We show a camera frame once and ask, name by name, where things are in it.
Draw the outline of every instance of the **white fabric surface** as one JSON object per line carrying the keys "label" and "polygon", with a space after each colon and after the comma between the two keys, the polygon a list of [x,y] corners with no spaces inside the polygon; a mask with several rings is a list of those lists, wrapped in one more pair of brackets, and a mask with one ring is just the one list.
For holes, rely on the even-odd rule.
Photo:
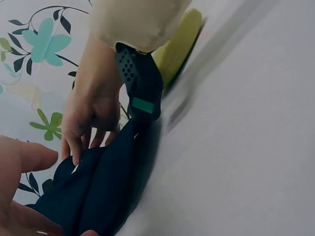
{"label": "white fabric surface", "polygon": [[208,20],[119,236],[315,235],[315,1],[193,4]]}

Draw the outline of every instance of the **teal flower print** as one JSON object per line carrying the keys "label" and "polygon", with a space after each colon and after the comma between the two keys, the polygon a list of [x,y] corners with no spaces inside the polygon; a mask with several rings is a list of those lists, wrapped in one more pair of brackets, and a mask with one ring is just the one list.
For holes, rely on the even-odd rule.
{"label": "teal flower print", "polygon": [[52,36],[54,29],[54,20],[47,18],[44,20],[36,34],[32,30],[24,30],[22,35],[24,39],[33,46],[31,50],[31,59],[35,63],[42,63],[44,59],[53,66],[63,65],[63,61],[56,55],[65,49],[71,42],[71,37],[64,34]]}

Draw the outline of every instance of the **finger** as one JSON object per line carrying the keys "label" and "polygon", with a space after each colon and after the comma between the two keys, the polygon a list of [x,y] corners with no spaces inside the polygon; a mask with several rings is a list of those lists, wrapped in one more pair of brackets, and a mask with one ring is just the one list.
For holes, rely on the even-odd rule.
{"label": "finger", "polygon": [[116,138],[116,136],[118,135],[118,133],[120,132],[120,126],[119,124],[116,126],[116,128],[110,132],[106,142],[105,142],[105,145],[108,146],[112,143],[112,141]]}
{"label": "finger", "polygon": [[11,212],[17,214],[15,219],[19,219],[19,224],[35,232],[45,232],[49,235],[62,236],[61,226],[51,221],[34,209],[23,206],[15,201],[11,203]]}
{"label": "finger", "polygon": [[46,170],[58,159],[56,151],[41,144],[19,142],[16,148],[21,157],[22,173]]}
{"label": "finger", "polygon": [[81,137],[69,137],[69,138],[66,137],[66,139],[72,151],[73,164],[77,166],[80,162],[82,149],[83,149]]}
{"label": "finger", "polygon": [[0,201],[9,206],[19,185],[21,173],[48,169],[58,153],[43,145],[0,137]]}
{"label": "finger", "polygon": [[65,160],[70,157],[70,146],[65,139],[64,135],[62,135],[61,139],[61,160]]}
{"label": "finger", "polygon": [[83,234],[81,234],[81,236],[99,236],[97,232],[93,231],[93,230],[88,230],[86,232],[84,232]]}
{"label": "finger", "polygon": [[101,130],[98,129],[96,131],[96,134],[95,134],[95,137],[93,139],[93,142],[91,143],[91,148],[99,147],[102,144],[103,140],[104,140],[105,134],[106,134],[106,132],[101,131]]}
{"label": "finger", "polygon": [[92,129],[89,129],[81,138],[82,144],[83,144],[83,150],[89,149],[90,141],[91,141],[91,132],[92,132]]}

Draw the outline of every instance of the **white bedsheet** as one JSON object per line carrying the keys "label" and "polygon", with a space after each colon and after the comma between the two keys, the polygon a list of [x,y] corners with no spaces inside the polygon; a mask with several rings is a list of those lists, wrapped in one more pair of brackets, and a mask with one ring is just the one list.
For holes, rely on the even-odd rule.
{"label": "white bedsheet", "polygon": [[[64,12],[70,34],[60,16],[53,32],[71,37],[57,54],[78,64],[88,32],[82,11],[89,11],[89,2],[29,2],[0,2],[0,37],[24,54],[7,34],[24,26],[8,20],[27,23],[51,5],[78,8]],[[208,19],[181,79],[163,101],[155,168],[118,236],[315,235],[315,1],[195,0],[192,6]],[[57,9],[63,8],[36,14],[35,29]],[[23,36],[17,38],[32,50]],[[13,68],[20,57],[8,54],[4,63]],[[0,64],[0,134],[59,148],[55,135],[45,140],[45,131],[30,122],[41,123],[38,106],[49,119],[62,112],[73,79],[67,74],[76,70],[62,62],[33,63],[31,76],[23,63],[17,85],[30,91],[24,97],[5,85],[16,77]],[[33,174],[39,194],[54,169]],[[21,182],[30,187],[25,176]],[[25,204],[37,196],[18,190],[15,198]]]}

